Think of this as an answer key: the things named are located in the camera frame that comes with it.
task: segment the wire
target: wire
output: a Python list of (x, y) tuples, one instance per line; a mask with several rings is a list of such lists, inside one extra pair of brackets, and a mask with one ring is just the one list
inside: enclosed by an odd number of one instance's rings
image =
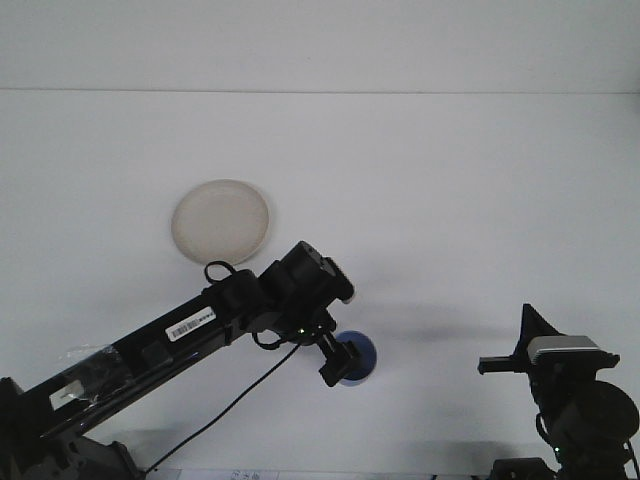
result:
[(636, 453), (633, 451), (633, 447), (631, 446), (631, 440), (627, 440), (627, 447), (629, 447), (629, 452), (631, 453), (633, 468), (636, 470), (636, 478), (640, 480), (640, 468), (638, 468), (638, 459), (636, 458)]
[(258, 380), (256, 380), (250, 387), (248, 387), (244, 392), (242, 392), (233, 402), (231, 402), (229, 404), (229, 406), (227, 406), (227, 408), (225, 408), (216, 418), (214, 418), (213, 420), (211, 420), (209, 423), (207, 423), (204, 427), (202, 427), (200, 430), (198, 430), (197, 432), (195, 432), (194, 434), (190, 435), (189, 437), (187, 437), (185, 440), (183, 440), (182, 442), (180, 442), (178, 445), (176, 445), (174, 448), (172, 448), (170, 451), (168, 451), (165, 455), (163, 455), (160, 460), (158, 460), (156, 463), (154, 463), (153, 465), (151, 465), (148, 469), (146, 469), (143, 473), (144, 473), (144, 477), (146, 478), (146, 476), (151, 473), (153, 470), (155, 470), (158, 465), (160, 465), (162, 462), (164, 462), (167, 458), (169, 458), (171, 455), (173, 455), (174, 453), (176, 453), (178, 450), (180, 450), (182, 447), (184, 447), (187, 443), (189, 443), (191, 440), (193, 440), (194, 438), (196, 438), (198, 435), (200, 435), (202, 432), (204, 432), (205, 430), (209, 429), (210, 427), (212, 427), (213, 425), (215, 425), (218, 420), (220, 420), (222, 417), (224, 417), (227, 413), (229, 413), (229, 410), (231, 410), (233, 407), (235, 407), (240, 400), (242, 400), (251, 390), (253, 390), (254, 388), (256, 388), (258, 385), (260, 385), (264, 380), (267, 379), (267, 377), (269, 377), (273, 372), (275, 372), (278, 368), (280, 368), (287, 360), (289, 360), (294, 353), (296, 353), (296, 351), (300, 348), (301, 344), (297, 344), (289, 353), (287, 353), (287, 355), (280, 360), (278, 363), (276, 363), (273, 367), (271, 367), (271, 369), (265, 373), (264, 375), (262, 375)]
[(204, 267), (204, 277), (212, 285), (218, 281), (209, 275), (209, 268), (214, 266), (224, 267), (231, 275), (237, 272), (236, 269), (233, 268), (233, 265), (225, 262), (224, 260), (216, 260), (215, 262), (207, 263), (206, 267)]

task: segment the barcode label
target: barcode label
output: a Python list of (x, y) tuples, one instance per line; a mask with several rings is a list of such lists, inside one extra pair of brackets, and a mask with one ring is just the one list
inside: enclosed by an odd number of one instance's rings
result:
[(216, 314), (211, 307), (203, 308), (198, 313), (194, 313), (180, 323), (176, 323), (172, 327), (167, 328), (165, 332), (169, 340), (175, 342), (215, 318)]

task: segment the white plate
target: white plate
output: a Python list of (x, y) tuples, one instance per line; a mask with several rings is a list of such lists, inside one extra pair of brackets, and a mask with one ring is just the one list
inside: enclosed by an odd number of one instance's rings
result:
[(235, 265), (260, 248), (269, 228), (269, 209), (260, 193), (237, 180), (214, 180), (191, 190), (173, 214), (178, 249), (203, 265)]

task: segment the white label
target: white label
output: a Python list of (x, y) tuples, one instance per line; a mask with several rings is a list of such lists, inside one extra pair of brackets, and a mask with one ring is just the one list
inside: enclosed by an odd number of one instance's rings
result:
[(203, 308), (198, 313), (194, 313), (190, 317), (182, 320), (180, 323), (176, 323), (174, 326), (167, 328), (165, 332), (167, 333), (169, 340), (175, 342), (215, 318), (216, 314), (211, 307)]
[(80, 383), (80, 380), (75, 380), (69, 385), (62, 387), (56, 393), (50, 395), (49, 401), (51, 402), (51, 407), (54, 410), (57, 410), (64, 407), (72, 400), (82, 398), (83, 395), (84, 387), (82, 386), (82, 383)]

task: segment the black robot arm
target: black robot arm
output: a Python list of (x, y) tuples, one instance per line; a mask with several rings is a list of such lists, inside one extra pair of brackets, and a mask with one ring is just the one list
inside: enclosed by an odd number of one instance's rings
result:
[(562, 468), (555, 475), (540, 459), (500, 460), (491, 480), (627, 480), (625, 443), (638, 430), (638, 409), (618, 387), (596, 380), (600, 369), (619, 360), (588, 337), (558, 332), (525, 304), (514, 353), (480, 358), (478, 370), (528, 375), (540, 410), (538, 433)]
[(124, 446), (83, 434), (246, 333), (317, 343), (329, 386), (358, 368), (357, 348), (331, 333), (328, 305), (347, 302), (354, 288), (330, 258), (300, 242), (259, 277), (229, 268), (197, 297), (31, 390), (3, 378), (0, 480), (143, 478)]

